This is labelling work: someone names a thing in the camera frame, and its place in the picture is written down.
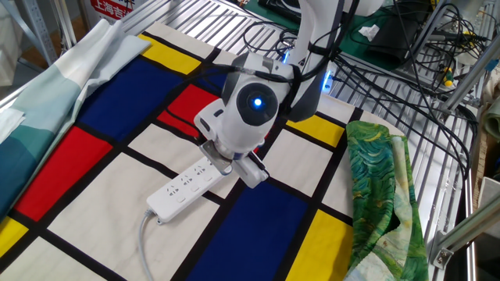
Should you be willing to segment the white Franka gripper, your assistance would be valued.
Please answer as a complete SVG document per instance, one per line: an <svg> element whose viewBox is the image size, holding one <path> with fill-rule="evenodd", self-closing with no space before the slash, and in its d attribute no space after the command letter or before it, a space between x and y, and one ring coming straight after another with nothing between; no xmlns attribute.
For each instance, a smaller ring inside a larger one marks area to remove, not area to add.
<svg viewBox="0 0 500 281"><path fill-rule="evenodd" d="M194 123L205 138L199 148L219 174L237 173L251 188L267 180L269 173L254 150L264 144L269 123L248 125L236 105L225 105L220 98L197 113Z"/></svg>

